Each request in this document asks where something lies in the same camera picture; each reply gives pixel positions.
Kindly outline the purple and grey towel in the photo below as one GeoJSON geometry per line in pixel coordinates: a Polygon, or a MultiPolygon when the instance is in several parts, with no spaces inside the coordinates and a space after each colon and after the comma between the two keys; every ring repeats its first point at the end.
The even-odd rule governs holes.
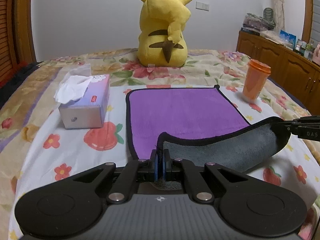
{"type": "Polygon", "coordinates": [[[280,152],[291,136],[281,118],[250,124],[212,88],[147,88],[126,95],[126,133],[133,159],[169,151],[201,166],[245,172],[280,152]]]}

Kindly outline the wooden sideboard cabinet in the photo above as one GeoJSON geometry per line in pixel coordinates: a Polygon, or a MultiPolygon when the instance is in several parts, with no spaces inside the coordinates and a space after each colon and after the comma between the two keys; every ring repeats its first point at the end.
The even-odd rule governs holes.
{"type": "Polygon", "coordinates": [[[319,66],[261,36],[239,31],[236,50],[271,67],[271,80],[319,115],[319,66]]]}

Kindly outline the orange lidded cup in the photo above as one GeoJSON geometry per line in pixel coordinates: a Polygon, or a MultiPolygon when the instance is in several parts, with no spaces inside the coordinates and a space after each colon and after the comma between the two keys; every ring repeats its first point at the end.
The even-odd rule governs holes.
{"type": "Polygon", "coordinates": [[[267,78],[271,75],[271,67],[258,60],[250,59],[246,73],[243,97],[248,102],[255,101],[262,91],[267,78]]]}

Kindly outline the purple tissue box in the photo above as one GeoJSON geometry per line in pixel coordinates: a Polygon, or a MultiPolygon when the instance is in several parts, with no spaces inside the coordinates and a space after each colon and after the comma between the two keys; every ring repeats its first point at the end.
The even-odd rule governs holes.
{"type": "Polygon", "coordinates": [[[103,127],[110,90],[110,76],[67,75],[54,99],[66,129],[103,127]]]}

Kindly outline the floral bed sheet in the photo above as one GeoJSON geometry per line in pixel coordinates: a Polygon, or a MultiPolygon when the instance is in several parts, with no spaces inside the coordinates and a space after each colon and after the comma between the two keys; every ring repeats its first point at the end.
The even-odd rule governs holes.
{"type": "Polygon", "coordinates": [[[271,81],[255,103],[240,100],[248,60],[242,53],[192,50],[181,68],[144,67],[135,49],[122,49],[61,57],[27,67],[1,89],[1,239],[21,237],[14,207],[28,191],[106,161],[118,166],[127,163],[125,97],[133,89],[219,85],[251,124],[269,116],[292,120],[309,115],[293,96],[271,81]],[[69,71],[86,64],[92,74],[110,76],[106,127],[67,130],[54,94],[69,71]]]}

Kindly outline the clutter pile on cabinet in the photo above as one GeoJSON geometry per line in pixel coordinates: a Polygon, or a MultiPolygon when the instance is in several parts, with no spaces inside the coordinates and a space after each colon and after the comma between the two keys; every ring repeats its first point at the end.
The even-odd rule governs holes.
{"type": "Polygon", "coordinates": [[[240,30],[248,34],[264,37],[276,44],[285,46],[314,63],[314,59],[318,60],[318,58],[313,57],[315,47],[312,43],[299,40],[295,35],[289,34],[283,29],[277,31],[276,27],[274,10],[272,8],[265,8],[263,10],[263,17],[247,13],[240,30]]]}

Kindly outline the white fruit print cloth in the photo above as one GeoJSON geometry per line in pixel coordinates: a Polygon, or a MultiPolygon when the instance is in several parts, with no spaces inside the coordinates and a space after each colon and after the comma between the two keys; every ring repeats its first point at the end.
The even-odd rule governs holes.
{"type": "Polygon", "coordinates": [[[93,129],[54,111],[22,167],[9,239],[298,239],[319,195],[303,137],[232,86],[111,89],[93,129]]]}

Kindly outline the yellow Pikachu plush toy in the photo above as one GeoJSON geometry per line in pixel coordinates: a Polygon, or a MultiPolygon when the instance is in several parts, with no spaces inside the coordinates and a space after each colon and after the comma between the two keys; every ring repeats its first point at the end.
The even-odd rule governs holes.
{"type": "Polygon", "coordinates": [[[188,57],[183,31],[192,0],[141,0],[137,58],[145,67],[182,67],[188,57]]]}

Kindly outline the wooden slatted headboard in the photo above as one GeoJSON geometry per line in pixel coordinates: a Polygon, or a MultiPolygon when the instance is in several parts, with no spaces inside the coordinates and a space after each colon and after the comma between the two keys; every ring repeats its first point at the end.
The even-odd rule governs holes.
{"type": "Polygon", "coordinates": [[[35,62],[31,0],[1,0],[1,87],[35,62]]]}

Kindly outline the white wall switch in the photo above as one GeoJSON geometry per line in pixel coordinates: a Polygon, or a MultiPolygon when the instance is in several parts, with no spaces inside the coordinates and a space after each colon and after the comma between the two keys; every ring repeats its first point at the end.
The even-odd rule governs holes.
{"type": "Polygon", "coordinates": [[[202,3],[202,2],[196,2],[196,9],[209,11],[209,4],[202,3]]]}

